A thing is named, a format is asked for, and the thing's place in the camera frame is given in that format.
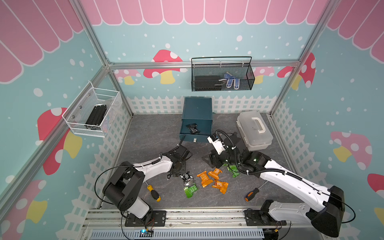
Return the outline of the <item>black cookie packet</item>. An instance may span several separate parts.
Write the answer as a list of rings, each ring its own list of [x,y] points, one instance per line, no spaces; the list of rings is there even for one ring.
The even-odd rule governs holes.
[[[197,126],[198,125],[196,123],[186,125],[186,127],[189,129],[189,131],[190,131],[190,133],[192,135],[197,135],[197,134],[200,133],[200,131],[198,130]]]
[[[180,178],[183,180],[184,186],[188,188],[192,187],[196,182],[195,178],[190,175],[189,171],[185,172],[184,174],[181,174]]]

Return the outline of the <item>teal top drawer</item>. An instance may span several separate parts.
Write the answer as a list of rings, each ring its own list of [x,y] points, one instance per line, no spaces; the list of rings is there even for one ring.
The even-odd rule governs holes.
[[[207,143],[212,125],[212,119],[182,119],[179,138],[184,142]]]

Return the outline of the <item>dark teal drawer cabinet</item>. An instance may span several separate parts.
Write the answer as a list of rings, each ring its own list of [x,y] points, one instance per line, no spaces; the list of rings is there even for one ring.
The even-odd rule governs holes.
[[[182,120],[184,125],[197,124],[202,127],[211,127],[213,124],[212,98],[185,98]]]

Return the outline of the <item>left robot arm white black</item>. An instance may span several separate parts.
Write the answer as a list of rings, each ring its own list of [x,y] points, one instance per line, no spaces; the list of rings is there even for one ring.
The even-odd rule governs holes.
[[[193,154],[182,144],[178,144],[171,151],[160,153],[155,159],[132,164],[128,161],[119,166],[103,171],[95,180],[96,185],[102,175],[114,170],[113,175],[104,184],[101,193],[94,190],[97,198],[104,203],[115,206],[122,214],[128,212],[142,223],[149,223],[154,219],[153,209],[139,197],[143,183],[158,175],[168,173],[171,177],[183,174],[182,166]]]

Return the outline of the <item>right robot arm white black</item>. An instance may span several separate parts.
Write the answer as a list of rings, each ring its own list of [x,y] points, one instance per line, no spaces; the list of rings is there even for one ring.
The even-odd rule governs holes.
[[[328,237],[339,237],[341,226],[346,223],[343,218],[348,207],[341,188],[327,188],[313,183],[284,168],[264,153],[250,152],[237,134],[228,135],[216,130],[207,139],[215,148],[209,155],[214,167],[234,165],[240,174],[275,184],[302,201],[300,204],[265,201],[263,208],[269,217],[275,221],[308,222]]]

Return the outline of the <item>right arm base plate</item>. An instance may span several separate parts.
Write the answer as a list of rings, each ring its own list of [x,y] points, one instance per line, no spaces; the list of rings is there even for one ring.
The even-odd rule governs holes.
[[[277,229],[286,226],[286,221],[274,220],[266,211],[246,209],[243,211],[248,227],[272,226]]]

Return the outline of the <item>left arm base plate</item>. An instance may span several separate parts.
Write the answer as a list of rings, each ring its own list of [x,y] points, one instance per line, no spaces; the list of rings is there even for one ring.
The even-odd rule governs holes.
[[[125,218],[124,225],[125,227],[164,227],[166,216],[166,211],[149,210],[149,212],[140,219],[134,214],[129,213]]]

